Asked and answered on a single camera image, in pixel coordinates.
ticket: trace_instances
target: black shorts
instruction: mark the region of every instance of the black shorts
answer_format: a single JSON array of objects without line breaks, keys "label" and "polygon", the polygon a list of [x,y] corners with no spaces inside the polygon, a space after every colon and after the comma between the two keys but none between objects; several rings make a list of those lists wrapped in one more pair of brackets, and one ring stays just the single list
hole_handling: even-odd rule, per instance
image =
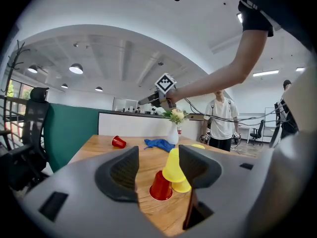
[{"label": "black shorts", "polygon": [[225,140],[220,140],[220,139],[214,139],[214,138],[211,137],[210,140],[209,140],[209,145],[213,146],[215,148],[222,149],[222,150],[230,152],[230,149],[231,149],[231,138],[225,139]]}]

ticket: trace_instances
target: table surface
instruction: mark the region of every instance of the table surface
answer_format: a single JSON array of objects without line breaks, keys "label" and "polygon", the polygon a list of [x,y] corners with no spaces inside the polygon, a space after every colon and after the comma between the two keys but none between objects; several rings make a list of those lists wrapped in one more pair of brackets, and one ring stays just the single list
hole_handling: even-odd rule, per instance
[{"label": "table surface", "polygon": [[[93,135],[75,154],[69,163],[90,158],[96,155],[109,153],[118,148],[111,145],[112,136]],[[186,217],[187,208],[190,200],[190,192],[178,193],[173,190],[173,195],[166,201],[158,201],[150,196],[149,190],[153,183],[155,174],[162,170],[167,161],[168,153],[157,148],[147,148],[144,143],[145,138],[123,137],[127,142],[127,147],[139,146],[139,170],[136,175],[136,186],[139,199],[140,210],[148,219],[167,236],[174,236],[184,232],[183,222]],[[193,141],[181,136],[178,144],[192,145],[202,143]],[[238,155],[223,151],[211,146],[204,145],[206,149],[223,154]]]}]

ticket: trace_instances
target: ceiling light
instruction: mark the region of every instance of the ceiling light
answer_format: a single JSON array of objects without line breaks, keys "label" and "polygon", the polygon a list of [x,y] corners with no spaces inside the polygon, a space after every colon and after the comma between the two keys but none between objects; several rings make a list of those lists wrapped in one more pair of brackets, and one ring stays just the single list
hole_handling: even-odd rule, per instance
[{"label": "ceiling light", "polygon": [[237,17],[238,17],[240,23],[242,23],[242,21],[243,21],[243,20],[242,20],[242,14],[241,14],[241,13],[238,13],[238,14],[237,14]]},{"label": "ceiling light", "polygon": [[278,73],[278,70],[264,71],[264,72],[253,73],[253,77],[277,74],[277,73]]},{"label": "ceiling light", "polygon": [[303,70],[305,70],[304,67],[298,67],[298,68],[296,69],[296,71],[303,71]]},{"label": "ceiling light", "polygon": [[28,68],[28,71],[32,72],[32,73],[38,73],[38,69],[36,67],[36,65],[31,65],[29,68]]},{"label": "ceiling light", "polygon": [[100,86],[96,87],[95,90],[98,91],[98,92],[102,92],[103,91],[103,89]]},{"label": "ceiling light", "polygon": [[84,73],[83,67],[79,63],[72,64],[72,66],[69,67],[69,70],[71,72],[76,73],[76,74],[83,74]]}]

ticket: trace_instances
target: yellow plastic cup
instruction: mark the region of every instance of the yellow plastic cup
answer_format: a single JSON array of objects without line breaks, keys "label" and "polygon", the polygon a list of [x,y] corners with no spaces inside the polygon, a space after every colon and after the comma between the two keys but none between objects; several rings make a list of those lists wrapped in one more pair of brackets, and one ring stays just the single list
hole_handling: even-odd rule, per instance
[{"label": "yellow plastic cup", "polygon": [[186,193],[189,192],[190,189],[192,188],[189,184],[189,182],[187,181],[187,179],[185,179],[182,182],[172,182],[172,188],[179,193]]},{"label": "yellow plastic cup", "polygon": [[204,147],[203,145],[193,144],[192,146],[195,146],[195,147],[197,147],[197,148],[205,149],[205,147]]},{"label": "yellow plastic cup", "polygon": [[173,148],[168,155],[165,167],[162,170],[163,176],[166,180],[171,182],[184,181],[185,175],[179,166],[179,150]]}]

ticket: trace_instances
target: green partition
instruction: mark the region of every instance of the green partition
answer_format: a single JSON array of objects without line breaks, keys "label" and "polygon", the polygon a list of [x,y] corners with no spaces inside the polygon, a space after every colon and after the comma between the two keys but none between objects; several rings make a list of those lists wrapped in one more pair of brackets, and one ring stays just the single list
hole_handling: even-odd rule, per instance
[{"label": "green partition", "polygon": [[53,172],[67,165],[86,141],[98,134],[99,111],[50,104],[44,124],[44,144]]}]

